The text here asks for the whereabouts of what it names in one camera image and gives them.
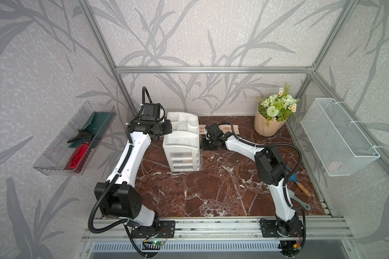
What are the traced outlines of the pink postcard red characters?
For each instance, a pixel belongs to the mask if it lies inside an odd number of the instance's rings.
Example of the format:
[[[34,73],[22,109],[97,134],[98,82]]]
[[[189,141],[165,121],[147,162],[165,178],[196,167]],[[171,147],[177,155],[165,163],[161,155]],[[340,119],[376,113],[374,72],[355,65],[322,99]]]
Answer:
[[[206,125],[199,125],[199,133],[201,135],[206,135]]]

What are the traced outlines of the white plastic drawer organizer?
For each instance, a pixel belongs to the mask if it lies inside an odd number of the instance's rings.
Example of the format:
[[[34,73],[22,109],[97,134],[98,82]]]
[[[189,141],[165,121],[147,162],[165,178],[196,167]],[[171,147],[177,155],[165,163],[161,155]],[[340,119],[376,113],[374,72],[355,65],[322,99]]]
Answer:
[[[172,133],[164,136],[163,150],[172,172],[196,172],[201,169],[199,119],[185,112],[169,112]]]

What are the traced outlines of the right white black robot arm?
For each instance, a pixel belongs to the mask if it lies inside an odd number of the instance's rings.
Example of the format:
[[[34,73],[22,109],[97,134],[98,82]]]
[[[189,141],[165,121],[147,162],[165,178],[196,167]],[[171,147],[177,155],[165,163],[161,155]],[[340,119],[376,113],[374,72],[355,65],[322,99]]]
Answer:
[[[298,162],[291,172],[287,172],[287,164],[278,147],[294,149],[298,154]],[[288,143],[257,144],[245,140],[234,131],[223,132],[218,124],[205,126],[205,138],[202,149],[214,151],[226,149],[239,153],[255,162],[257,175],[270,190],[276,208],[276,219],[259,221],[264,237],[306,237],[305,219],[300,219],[297,208],[291,203],[287,190],[287,182],[296,173],[302,163],[300,150]]]

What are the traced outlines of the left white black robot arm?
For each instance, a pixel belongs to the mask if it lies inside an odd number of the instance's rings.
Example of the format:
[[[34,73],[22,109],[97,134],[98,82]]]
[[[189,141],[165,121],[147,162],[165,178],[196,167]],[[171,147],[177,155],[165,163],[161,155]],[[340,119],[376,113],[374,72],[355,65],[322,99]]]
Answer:
[[[107,232],[122,224],[129,231],[140,228],[147,235],[159,232],[155,211],[143,205],[135,190],[140,164],[154,137],[172,133],[171,121],[165,118],[160,103],[154,103],[146,87],[137,115],[126,124],[127,145],[112,173],[105,182],[97,183],[96,204],[88,219],[88,230],[94,234]]]

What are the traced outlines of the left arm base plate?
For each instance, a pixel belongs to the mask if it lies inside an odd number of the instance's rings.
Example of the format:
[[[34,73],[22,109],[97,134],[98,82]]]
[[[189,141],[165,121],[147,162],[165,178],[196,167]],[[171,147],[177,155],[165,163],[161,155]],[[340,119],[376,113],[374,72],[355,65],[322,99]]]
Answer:
[[[176,221],[160,220],[154,222],[151,227],[138,227],[131,231],[132,238],[173,238],[176,230]]]

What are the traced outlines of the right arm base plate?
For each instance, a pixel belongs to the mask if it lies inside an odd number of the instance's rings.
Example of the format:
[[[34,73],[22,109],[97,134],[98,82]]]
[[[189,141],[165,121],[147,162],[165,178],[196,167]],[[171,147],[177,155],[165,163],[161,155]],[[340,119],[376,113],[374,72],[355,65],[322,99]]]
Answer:
[[[275,220],[260,219],[260,230],[263,237],[304,237],[305,228],[303,222],[297,217],[284,221],[279,218]]]

